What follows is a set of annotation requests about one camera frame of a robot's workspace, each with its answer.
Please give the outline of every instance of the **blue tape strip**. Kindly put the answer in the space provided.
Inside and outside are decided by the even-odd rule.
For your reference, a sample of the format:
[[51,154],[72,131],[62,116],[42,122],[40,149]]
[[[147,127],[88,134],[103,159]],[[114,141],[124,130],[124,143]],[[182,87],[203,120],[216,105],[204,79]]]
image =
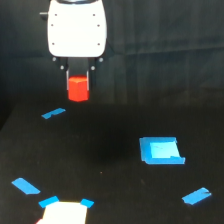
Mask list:
[[147,164],[155,164],[155,165],[163,165],[163,164],[185,164],[185,158],[184,157],[173,157],[171,156],[170,158],[152,158],[152,159],[146,159],[145,161]]
[[85,205],[87,208],[91,208],[94,204],[93,201],[87,200],[87,199],[82,199],[80,202],[81,205]]
[[180,157],[176,142],[151,142],[152,158]]
[[59,199],[56,196],[54,196],[54,197],[51,197],[51,198],[48,198],[48,199],[46,199],[44,201],[39,202],[39,205],[42,208],[45,208],[46,206],[48,206],[50,204],[53,204],[55,202],[58,202],[58,201],[59,201]]
[[49,113],[46,113],[46,114],[42,115],[42,117],[45,118],[45,119],[49,119],[52,115],[58,115],[58,114],[61,114],[64,111],[65,111],[65,109],[58,108],[56,110],[53,110]]
[[212,194],[209,193],[209,190],[206,188],[202,187],[201,189],[183,197],[182,199],[184,200],[184,203],[194,205],[195,203],[211,196]]
[[166,157],[162,158],[153,158],[152,156],[152,148],[151,148],[151,143],[177,143],[177,140],[175,137],[145,137],[145,138],[140,138],[140,150],[141,150],[141,159],[142,161],[145,161],[147,164],[185,164],[185,158],[179,157],[178,148],[176,145],[169,144],[167,146],[167,150],[164,150],[166,152]]
[[14,186],[19,188],[25,194],[39,194],[40,191],[23,178],[18,178],[12,182]]

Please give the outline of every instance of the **blue paper piece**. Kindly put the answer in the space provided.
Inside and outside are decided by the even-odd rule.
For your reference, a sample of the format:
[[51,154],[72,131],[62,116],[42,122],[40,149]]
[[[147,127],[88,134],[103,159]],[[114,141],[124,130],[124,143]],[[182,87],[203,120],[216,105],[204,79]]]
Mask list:
[[54,196],[54,197],[51,197],[51,198],[48,198],[48,199],[46,199],[44,201],[39,202],[39,205],[42,208],[45,208],[46,206],[48,206],[50,204],[53,204],[55,202],[58,202],[58,201],[59,201],[59,199],[56,196]]
[[170,158],[180,157],[177,145],[175,142],[155,142],[150,143],[152,158]]
[[53,111],[51,111],[49,113],[46,113],[46,114],[42,115],[42,117],[45,118],[45,119],[49,119],[52,115],[58,115],[58,114],[60,114],[60,113],[62,113],[64,111],[65,111],[65,109],[58,108],[56,110],[53,110]]
[[39,194],[40,191],[23,178],[18,178],[12,182],[14,186],[19,188],[25,194]]
[[174,137],[140,138],[141,159],[147,164],[184,164]]
[[209,190],[206,188],[202,187],[201,189],[183,197],[182,199],[184,200],[184,203],[194,205],[195,203],[211,196],[212,194],[209,193]]
[[94,202],[93,201],[89,201],[87,199],[82,199],[80,204],[81,205],[85,205],[87,208],[91,208],[93,206]]

